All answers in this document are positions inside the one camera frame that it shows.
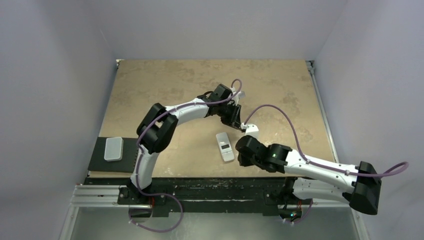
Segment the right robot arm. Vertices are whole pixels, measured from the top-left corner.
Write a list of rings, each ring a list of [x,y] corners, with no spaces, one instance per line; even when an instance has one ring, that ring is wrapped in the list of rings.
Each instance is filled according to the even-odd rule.
[[[367,215],[378,213],[382,180],[374,166],[361,161],[358,165],[340,164],[301,153],[288,146],[264,145],[251,135],[235,145],[242,167],[256,166],[269,173],[294,175],[280,196],[288,204],[296,200],[322,199],[348,204]]]

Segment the red white remote control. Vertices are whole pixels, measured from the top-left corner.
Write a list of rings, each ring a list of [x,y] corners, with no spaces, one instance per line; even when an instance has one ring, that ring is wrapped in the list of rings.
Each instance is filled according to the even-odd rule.
[[[226,132],[221,132],[215,135],[218,148],[225,163],[229,163],[235,160],[235,154],[233,152],[230,139]]]

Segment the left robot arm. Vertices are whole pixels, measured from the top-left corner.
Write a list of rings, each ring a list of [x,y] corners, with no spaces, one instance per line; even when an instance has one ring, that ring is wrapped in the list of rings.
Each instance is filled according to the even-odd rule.
[[[239,104],[241,94],[241,85],[235,88],[219,84],[215,90],[188,102],[171,106],[154,104],[136,130],[138,153],[130,177],[134,185],[129,193],[130,199],[138,205],[148,201],[150,193],[147,188],[152,184],[157,158],[169,146],[179,125],[216,115],[223,125],[244,132]]]

